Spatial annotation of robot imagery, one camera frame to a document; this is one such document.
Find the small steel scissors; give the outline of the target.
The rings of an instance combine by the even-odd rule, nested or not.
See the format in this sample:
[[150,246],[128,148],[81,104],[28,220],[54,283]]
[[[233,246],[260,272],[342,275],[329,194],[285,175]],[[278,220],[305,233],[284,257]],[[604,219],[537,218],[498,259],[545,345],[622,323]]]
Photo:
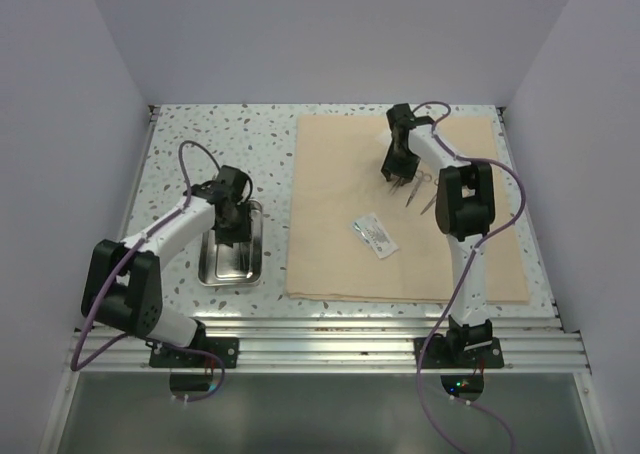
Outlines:
[[413,184],[412,190],[410,191],[409,197],[407,198],[407,201],[405,204],[406,207],[408,207],[412,203],[412,201],[415,199],[420,187],[424,183],[428,183],[432,180],[432,175],[429,172],[425,172],[425,171],[422,171],[421,169],[418,169],[416,171],[414,180],[415,182]]

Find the steel tweezers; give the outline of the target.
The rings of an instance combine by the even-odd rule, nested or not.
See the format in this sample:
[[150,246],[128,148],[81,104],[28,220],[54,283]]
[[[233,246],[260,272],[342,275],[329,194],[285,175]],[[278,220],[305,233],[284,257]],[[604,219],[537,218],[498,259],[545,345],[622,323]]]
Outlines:
[[251,244],[249,242],[237,243],[234,248],[236,267],[238,270],[246,272],[250,267]]
[[390,193],[391,195],[395,195],[395,194],[396,194],[396,192],[397,192],[401,187],[403,187],[405,184],[406,184],[405,179],[404,179],[404,178],[400,178],[400,177],[398,177],[398,178],[394,181],[394,183],[392,184],[392,186],[391,186],[391,188],[390,188],[389,193]]

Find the steel hemostat forceps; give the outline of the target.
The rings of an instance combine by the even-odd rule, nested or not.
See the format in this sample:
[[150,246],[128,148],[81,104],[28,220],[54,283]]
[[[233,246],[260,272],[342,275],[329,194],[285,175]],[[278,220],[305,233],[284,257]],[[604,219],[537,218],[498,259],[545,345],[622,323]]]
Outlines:
[[439,180],[436,179],[434,180],[434,193],[430,198],[430,200],[427,202],[427,204],[424,206],[424,208],[421,210],[420,216],[426,214],[429,211],[429,209],[436,203],[438,187],[439,187]]

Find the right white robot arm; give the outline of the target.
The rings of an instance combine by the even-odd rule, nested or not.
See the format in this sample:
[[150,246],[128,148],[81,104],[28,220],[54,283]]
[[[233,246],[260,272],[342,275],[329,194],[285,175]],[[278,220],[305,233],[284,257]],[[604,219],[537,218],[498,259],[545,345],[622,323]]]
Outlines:
[[442,139],[429,117],[389,122],[390,145],[381,172],[401,186],[420,163],[438,172],[435,220],[450,249],[454,292],[441,320],[446,333],[432,332],[417,354],[419,368],[461,368],[491,352],[493,327],[487,306],[485,247],[495,220],[491,165],[460,153]]

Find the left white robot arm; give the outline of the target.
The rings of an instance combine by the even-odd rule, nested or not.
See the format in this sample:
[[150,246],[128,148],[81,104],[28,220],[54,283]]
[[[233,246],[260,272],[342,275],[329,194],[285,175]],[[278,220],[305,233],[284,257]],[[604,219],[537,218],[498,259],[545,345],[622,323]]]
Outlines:
[[99,242],[91,255],[76,350],[101,323],[123,336],[171,345],[185,366],[201,364],[208,353],[201,323],[164,305],[162,272],[189,242],[210,230],[225,244],[249,241],[250,193],[247,180],[196,184],[139,233]]

